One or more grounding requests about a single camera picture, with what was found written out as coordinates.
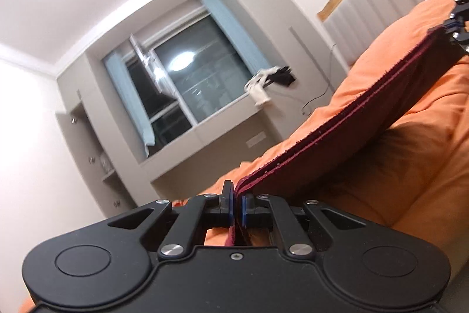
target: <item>maroon fabric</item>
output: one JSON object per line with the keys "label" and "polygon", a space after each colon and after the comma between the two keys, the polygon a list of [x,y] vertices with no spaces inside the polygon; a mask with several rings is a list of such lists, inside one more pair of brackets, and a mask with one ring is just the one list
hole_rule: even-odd
{"label": "maroon fabric", "polygon": [[[283,154],[244,177],[235,189],[291,199],[390,127],[451,68],[464,52],[438,26],[389,72],[340,113]],[[234,228],[227,245],[233,245]]]}

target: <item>ceiling light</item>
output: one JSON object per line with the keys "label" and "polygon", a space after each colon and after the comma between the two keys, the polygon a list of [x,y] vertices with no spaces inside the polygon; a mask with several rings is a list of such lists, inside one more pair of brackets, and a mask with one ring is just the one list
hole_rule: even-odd
{"label": "ceiling light", "polygon": [[186,68],[190,63],[194,61],[194,52],[182,52],[176,56],[171,63],[169,63],[168,68],[170,71],[180,71]]}

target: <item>white cloth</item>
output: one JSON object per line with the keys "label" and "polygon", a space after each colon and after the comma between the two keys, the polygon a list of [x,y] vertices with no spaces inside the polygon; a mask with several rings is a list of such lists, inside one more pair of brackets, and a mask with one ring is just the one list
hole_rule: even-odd
{"label": "white cloth", "polygon": [[257,73],[244,86],[244,91],[252,97],[256,102],[256,106],[262,106],[271,100],[264,90],[264,84],[266,83],[267,76],[275,73],[279,69],[279,66],[269,69],[259,69],[259,71],[257,71]]}

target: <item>electrical cable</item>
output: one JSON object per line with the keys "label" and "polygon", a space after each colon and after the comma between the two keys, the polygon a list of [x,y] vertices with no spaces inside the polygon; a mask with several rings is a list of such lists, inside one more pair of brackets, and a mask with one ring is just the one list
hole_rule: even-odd
{"label": "electrical cable", "polygon": [[[334,52],[334,47],[335,47],[335,45],[336,45],[336,43],[334,43],[334,44],[331,46],[331,51],[329,52],[329,73],[328,73],[328,79],[331,78],[331,70],[332,70],[332,52]],[[318,98],[321,98],[322,96],[324,96],[329,88],[330,88],[329,83],[327,83],[327,87],[326,87],[325,91],[324,91],[321,95],[316,96],[315,98],[312,98],[312,99],[309,100],[306,104],[303,105],[303,107],[302,107],[301,110],[300,110],[300,111],[301,111],[301,114],[304,116],[306,113],[304,112],[303,109],[304,109],[309,103],[311,103],[311,102],[313,102],[314,100],[317,100]],[[283,97],[290,98],[290,99],[292,99],[292,100],[294,100],[294,101],[297,101],[297,102],[299,102],[299,103],[301,103],[301,104],[304,103],[304,100],[301,100],[301,99],[299,99],[299,98],[296,98],[296,97],[293,97],[293,96],[290,96],[290,95],[286,95],[285,93],[276,92],[276,91],[272,90],[271,88],[268,88],[268,91],[267,91],[267,92],[268,92],[268,93],[272,93],[272,94],[274,94],[274,95],[279,95],[279,96],[283,96]]]}
{"label": "electrical cable", "polygon": [[[334,52],[334,47],[335,47],[336,43],[334,43],[331,47],[331,52],[329,52],[329,73],[328,73],[328,76],[327,78],[330,80],[331,78],[331,71],[332,71],[332,52]],[[320,96],[316,96],[315,98],[311,98],[311,100],[309,100],[305,105],[303,105],[303,108],[301,108],[301,114],[302,115],[305,115],[306,113],[304,112],[304,108],[309,104],[309,103],[312,103],[314,100],[317,100],[318,98],[321,98],[322,96],[324,96],[327,92],[327,90],[329,89],[330,87],[330,84],[329,82],[327,83],[327,86],[324,90],[324,92],[320,95]]]}

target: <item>metal screw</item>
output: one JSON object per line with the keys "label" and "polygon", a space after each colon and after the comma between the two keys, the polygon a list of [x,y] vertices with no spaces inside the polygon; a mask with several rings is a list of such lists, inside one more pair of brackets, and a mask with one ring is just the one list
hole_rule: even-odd
{"label": "metal screw", "polygon": [[161,247],[160,252],[166,256],[178,256],[184,252],[184,247],[179,244],[166,244]]}
{"label": "metal screw", "polygon": [[236,252],[236,253],[232,253],[230,257],[232,260],[241,260],[244,256],[242,253]]}
{"label": "metal screw", "polygon": [[313,248],[308,245],[308,244],[293,244],[289,249],[290,253],[292,255],[309,255],[311,252],[313,252]]}

